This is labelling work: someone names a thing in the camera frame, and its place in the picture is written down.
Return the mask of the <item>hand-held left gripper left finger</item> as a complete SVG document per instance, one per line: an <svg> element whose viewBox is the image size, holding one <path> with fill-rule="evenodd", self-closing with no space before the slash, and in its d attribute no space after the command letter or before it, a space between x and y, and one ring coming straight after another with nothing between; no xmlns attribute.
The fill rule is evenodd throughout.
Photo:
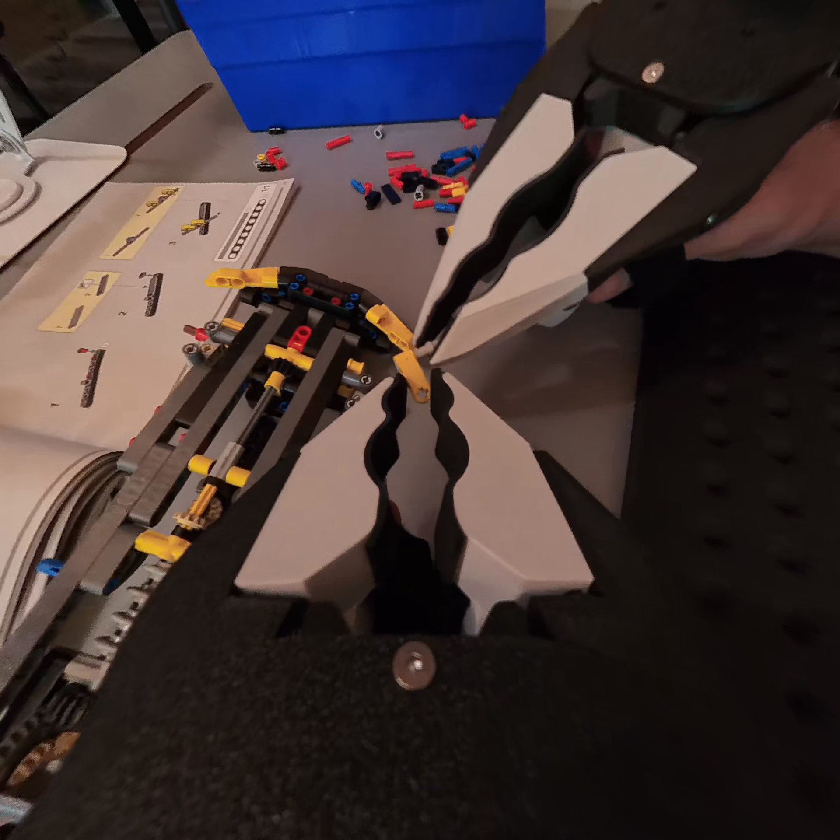
<svg viewBox="0 0 840 840"><path fill-rule="evenodd" d="M367 546L390 511L406 398L405 379L387 377L302 448L235 580L241 592L360 603L373 590Z"/></svg>

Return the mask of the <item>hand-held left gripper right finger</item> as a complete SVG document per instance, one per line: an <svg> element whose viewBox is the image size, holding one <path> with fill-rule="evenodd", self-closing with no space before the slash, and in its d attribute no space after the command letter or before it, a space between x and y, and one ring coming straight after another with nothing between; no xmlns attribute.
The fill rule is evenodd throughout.
<svg viewBox="0 0 840 840"><path fill-rule="evenodd" d="M434 559L467 611L587 589L594 575L531 445L452 374L431 381L446 474Z"/></svg>

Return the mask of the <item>instruction card on stand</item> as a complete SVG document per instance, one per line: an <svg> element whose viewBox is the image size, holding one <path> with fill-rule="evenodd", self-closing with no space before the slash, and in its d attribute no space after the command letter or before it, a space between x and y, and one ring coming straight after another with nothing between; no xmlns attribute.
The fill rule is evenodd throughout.
<svg viewBox="0 0 840 840"><path fill-rule="evenodd" d="M26 141L1 97L1 267L116 172L128 158L118 145Z"/></svg>

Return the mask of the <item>yellow lego connector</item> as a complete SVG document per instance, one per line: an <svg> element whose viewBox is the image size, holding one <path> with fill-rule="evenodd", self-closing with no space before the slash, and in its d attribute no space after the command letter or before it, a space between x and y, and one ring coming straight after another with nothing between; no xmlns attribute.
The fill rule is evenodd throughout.
<svg viewBox="0 0 840 840"><path fill-rule="evenodd" d="M397 372L406 381L414 402L427 404L430 399L431 386L426 373L412 350L403 350L393 356L393 363Z"/></svg>

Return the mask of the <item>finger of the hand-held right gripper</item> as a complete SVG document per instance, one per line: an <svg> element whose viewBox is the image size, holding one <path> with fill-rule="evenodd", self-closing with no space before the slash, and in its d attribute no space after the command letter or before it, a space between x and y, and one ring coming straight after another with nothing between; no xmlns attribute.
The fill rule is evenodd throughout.
<svg viewBox="0 0 840 840"><path fill-rule="evenodd" d="M486 143L453 236L444 248L418 319L414 345L438 340L476 284L501 266L513 239L534 215L537 182L557 165L575 138L572 102L538 95L489 155Z"/></svg>
<svg viewBox="0 0 840 840"><path fill-rule="evenodd" d="M589 294L591 264L696 169L664 146L605 157L584 178L557 229L513 257L491 289L462 307L430 364L442 366L537 323L567 319L567 308L576 309Z"/></svg>

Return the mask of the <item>blue plastic bin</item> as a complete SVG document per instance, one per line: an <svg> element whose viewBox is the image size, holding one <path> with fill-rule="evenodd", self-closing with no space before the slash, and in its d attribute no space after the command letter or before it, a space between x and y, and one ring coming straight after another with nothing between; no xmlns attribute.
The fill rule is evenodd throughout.
<svg viewBox="0 0 840 840"><path fill-rule="evenodd" d="M494 118L546 48L543 1L177 6L251 132Z"/></svg>

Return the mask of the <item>lego instruction booklet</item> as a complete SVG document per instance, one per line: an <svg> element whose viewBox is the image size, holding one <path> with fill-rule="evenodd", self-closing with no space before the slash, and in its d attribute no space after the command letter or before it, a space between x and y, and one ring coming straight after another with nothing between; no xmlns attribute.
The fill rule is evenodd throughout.
<svg viewBox="0 0 840 840"><path fill-rule="evenodd" d="M295 189L109 183L2 299L2 642L63 564L84 508L187 367L183 346L223 318L206 278L255 267Z"/></svg>

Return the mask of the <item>scatter of small lego pins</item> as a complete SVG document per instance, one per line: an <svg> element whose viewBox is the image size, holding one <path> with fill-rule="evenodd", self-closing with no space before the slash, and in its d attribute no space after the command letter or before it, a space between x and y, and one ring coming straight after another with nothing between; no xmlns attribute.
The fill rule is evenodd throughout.
<svg viewBox="0 0 840 840"><path fill-rule="evenodd" d="M323 141L321 146L327 152L334 152L353 141L352 133L344 133ZM381 155L386 161L383 184L377 185L372 179L349 179L353 190L364 197L368 211L373 211L383 201L394 207L405 200L410 201L416 211L432 209L436 214L454 217L467 195L469 176L475 170L486 144L471 143L443 150L429 166L418 162L413 150L382 148ZM272 174L285 171L289 161L284 149L275 144L258 152L253 166L260 173ZM434 235L440 248L448 243L453 231L454 221L436 226Z"/></svg>

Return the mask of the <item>lego car chassis model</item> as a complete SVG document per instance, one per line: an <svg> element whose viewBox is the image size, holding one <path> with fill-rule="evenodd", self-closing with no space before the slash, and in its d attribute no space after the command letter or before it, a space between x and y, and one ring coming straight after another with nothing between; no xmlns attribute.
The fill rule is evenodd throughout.
<svg viewBox="0 0 840 840"><path fill-rule="evenodd" d="M258 476L372 387L411 333L369 291L303 268L219 271L240 320L185 327L190 369L80 509L64 563L2 642L2 835L80 735L120 648L170 568Z"/></svg>

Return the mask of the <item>person's right hand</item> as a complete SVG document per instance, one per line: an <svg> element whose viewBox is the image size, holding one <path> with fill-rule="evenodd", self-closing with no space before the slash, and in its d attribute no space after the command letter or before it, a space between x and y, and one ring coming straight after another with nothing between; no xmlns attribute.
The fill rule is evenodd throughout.
<svg viewBox="0 0 840 840"><path fill-rule="evenodd" d="M839 120L820 122L786 152L733 215L682 246L619 269L588 296L643 306L688 277L690 261L733 261L786 251L839 257Z"/></svg>

